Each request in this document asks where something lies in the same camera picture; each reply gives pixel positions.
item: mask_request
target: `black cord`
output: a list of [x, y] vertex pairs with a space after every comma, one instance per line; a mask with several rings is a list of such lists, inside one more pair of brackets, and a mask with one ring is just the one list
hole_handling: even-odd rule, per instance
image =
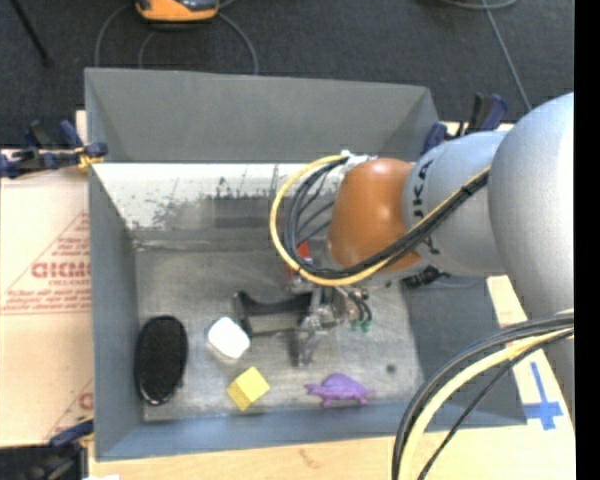
[[518, 357], [516, 357], [512, 360], [509, 360], [505, 365], [501, 366], [500, 370], [496, 373], [496, 375], [482, 388], [482, 390], [480, 390], [480, 392], [474, 397], [474, 399], [471, 400], [471, 402], [469, 402], [469, 404], [467, 405], [465, 410], [462, 412], [462, 414], [460, 414], [458, 419], [451, 426], [451, 428], [449, 429], [449, 433], [445, 436], [444, 440], [440, 443], [438, 448], [436, 448], [436, 451], [429, 458], [429, 460], [425, 464], [422, 471], [420, 471], [420, 474], [418, 475], [417, 480], [424, 480], [426, 478], [427, 474], [433, 467], [434, 462], [438, 459], [438, 457], [440, 456], [442, 451], [446, 448], [446, 446], [451, 442], [453, 437], [457, 434], [459, 428], [462, 426], [464, 421], [469, 417], [469, 415], [478, 406], [478, 404], [498, 384], [500, 379], [502, 379], [502, 377], [504, 377], [505, 374], [510, 372], [518, 363], [522, 362], [524, 359], [526, 359], [528, 356], [530, 356], [534, 352], [537, 352], [538, 350], [541, 350], [541, 349], [544, 350], [549, 345], [552, 345], [553, 343], [557, 343], [558, 341], [564, 340], [571, 336], [573, 336], [573, 331], [566, 331], [565, 333], [560, 334], [560, 335], [548, 340], [546, 343], [538, 343], [537, 345], [534, 345], [533, 347], [522, 352]]
[[393, 448], [392, 479], [398, 480], [400, 460], [406, 444], [406, 438], [409, 435], [415, 420], [426, 406], [427, 401], [431, 396], [444, 384], [444, 380], [452, 375], [462, 363], [475, 360], [476, 357], [484, 355], [485, 353], [495, 348], [502, 347], [512, 341], [540, 336], [548, 332], [566, 330], [573, 327], [573, 325], [574, 316], [572, 313], [551, 315], [510, 325], [491, 334], [484, 340], [471, 345], [443, 365], [426, 384], [421, 386], [415, 396], [411, 399], [411, 402], [400, 421]]
[[486, 186], [489, 179], [489, 170], [486, 169], [479, 176], [471, 180], [469, 183], [460, 187], [460, 189], [452, 195], [448, 200], [442, 203], [436, 210], [431, 212], [424, 224], [419, 225], [415, 230], [409, 231], [406, 235], [396, 240], [393, 244], [385, 249], [370, 256], [369, 258], [343, 269], [332, 269], [326, 267], [317, 267], [306, 261], [303, 261], [297, 254], [295, 249], [295, 225], [297, 205], [302, 206], [306, 194], [310, 190], [312, 184], [316, 183], [325, 170], [330, 170], [342, 164], [345, 160], [326, 164], [311, 176], [309, 176], [298, 188], [294, 197], [291, 200], [290, 207], [287, 210], [287, 215], [283, 225], [282, 244], [287, 253], [301, 265], [302, 269], [326, 279], [341, 279], [351, 275], [358, 274], [367, 270], [372, 265], [376, 265], [381, 261], [389, 259], [387, 266], [395, 263], [403, 258], [420, 245], [435, 229], [437, 229], [462, 203], [464, 203], [475, 192]]

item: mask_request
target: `purple toy dinosaur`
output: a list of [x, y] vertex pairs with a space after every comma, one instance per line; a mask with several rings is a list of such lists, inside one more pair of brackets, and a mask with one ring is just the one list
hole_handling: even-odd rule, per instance
[[322, 384], [305, 384], [304, 387], [307, 394], [322, 398], [323, 407], [329, 407], [333, 400], [357, 400], [366, 405], [367, 396], [375, 393], [342, 373], [329, 375]]

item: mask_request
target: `yellow cable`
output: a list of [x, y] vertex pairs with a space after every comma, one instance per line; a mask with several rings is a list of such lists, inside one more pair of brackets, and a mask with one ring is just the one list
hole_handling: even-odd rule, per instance
[[[331, 162], [335, 162], [337, 160], [342, 160], [343, 158], [346, 158], [347, 156], [348, 155], [333, 155], [333, 156], [327, 156], [324, 158], [320, 158], [320, 159], [316, 160], [315, 162], [312, 162], [312, 163], [306, 165], [305, 167], [303, 167], [302, 169], [300, 169], [299, 171], [297, 171], [282, 185], [282, 187], [276, 194], [273, 204], [271, 205], [271, 212], [269, 214], [269, 231], [271, 233], [271, 239], [273, 240], [273, 245], [275, 246], [276, 250], [278, 251], [278, 254], [280, 255], [280, 257], [287, 263], [287, 265], [289, 265], [294, 271], [298, 272], [306, 280], [311, 281], [312, 283], [315, 283], [315, 284], [321, 285], [321, 286], [332, 286], [333, 287], [333, 286], [345, 286], [345, 285], [355, 284], [355, 283], [362, 281], [363, 279], [366, 279], [367, 277], [375, 274], [376, 272], [381, 270], [387, 263], [389, 263], [389, 261], [391, 261], [391, 257], [387, 257], [384, 260], [381, 260], [378, 263], [371, 265], [370, 267], [366, 268], [365, 270], [358, 272], [357, 274], [347, 276], [347, 277], [342, 277], [339, 279], [330, 279], [330, 278], [320, 277], [318, 275], [312, 274], [312, 273], [304, 270], [302, 268], [302, 266], [299, 263], [297, 263], [287, 253], [286, 249], [284, 248], [284, 246], [282, 245], [282, 243], [280, 241], [280, 237], [278, 235], [278, 226], [277, 226], [278, 207], [280, 206], [280, 203], [282, 202], [282, 199], [284, 198], [284, 196], [287, 193], [287, 191], [289, 190], [289, 188], [291, 188], [291, 186], [296, 181], [298, 181], [302, 176], [304, 176], [309, 171], [312, 171], [313, 169], [320, 167], [322, 165], [325, 165], [325, 164], [328, 164]], [[467, 184], [471, 183], [473, 180], [477, 179], [479, 176], [482, 176], [488, 170], [489, 170], [489, 167], [486, 167], [485, 169], [480, 171], [478, 174], [473, 176], [467, 182]], [[455, 195], [458, 192], [460, 192], [460, 190], [462, 190], [462, 188], [455, 191], [449, 197], [447, 197], [444, 201], [442, 201], [440, 204], [438, 204], [433, 209], [433, 211], [429, 212], [427, 215], [424, 216], [424, 218], [421, 221], [419, 221], [415, 226], [413, 226], [409, 230], [409, 233], [417, 230], [421, 226], [424, 226], [425, 223], [427, 223], [432, 218], [433, 214], [442, 205], [447, 203], [447, 201], [449, 201], [452, 197], [455, 197]]]
[[462, 370], [460, 373], [458, 373], [451, 380], [449, 380], [436, 393], [436, 395], [431, 398], [431, 401], [422, 409], [422, 412], [416, 419], [410, 432], [410, 437], [405, 443], [402, 458], [400, 459], [400, 474], [398, 476], [398, 479], [409, 480], [409, 478], [412, 476], [414, 469], [409, 466], [413, 463], [413, 458], [415, 456], [418, 443], [435, 413], [438, 412], [438, 409], [440, 409], [442, 404], [453, 393], [455, 393], [458, 389], [464, 386], [471, 379], [481, 374], [482, 372], [488, 370], [489, 368], [492, 368], [508, 359], [514, 359], [529, 348], [534, 347], [539, 343], [543, 343], [544, 341], [553, 338], [561, 332], [564, 332], [564, 330], [555, 331], [552, 333], [544, 334], [542, 336], [519, 340], [514, 345], [511, 345], [510, 347], [507, 347], [503, 350], [494, 352], [493, 354], [481, 359], [480, 361], [471, 364], [470, 366]]

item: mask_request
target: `yellow cube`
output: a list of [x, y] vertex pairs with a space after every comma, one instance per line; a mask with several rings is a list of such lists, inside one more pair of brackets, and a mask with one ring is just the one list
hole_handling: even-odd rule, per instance
[[229, 384], [227, 394], [238, 408], [244, 411], [270, 389], [262, 374], [252, 366]]

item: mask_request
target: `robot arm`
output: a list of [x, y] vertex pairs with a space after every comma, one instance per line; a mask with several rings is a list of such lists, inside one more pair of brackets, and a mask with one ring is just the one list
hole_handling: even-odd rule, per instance
[[[463, 276], [507, 274], [529, 317], [572, 309], [573, 113], [568, 94], [533, 110], [509, 132], [445, 142], [415, 164], [377, 158], [353, 167], [337, 189], [325, 240], [327, 267], [341, 270], [293, 259], [290, 265], [324, 286], [406, 278], [431, 265]], [[475, 185], [484, 172], [487, 182]], [[462, 203], [450, 202], [449, 194]], [[385, 252], [445, 205], [451, 211], [408, 254]], [[286, 254], [276, 242], [275, 218], [270, 227]], [[548, 357], [575, 421], [573, 341], [548, 350]]]

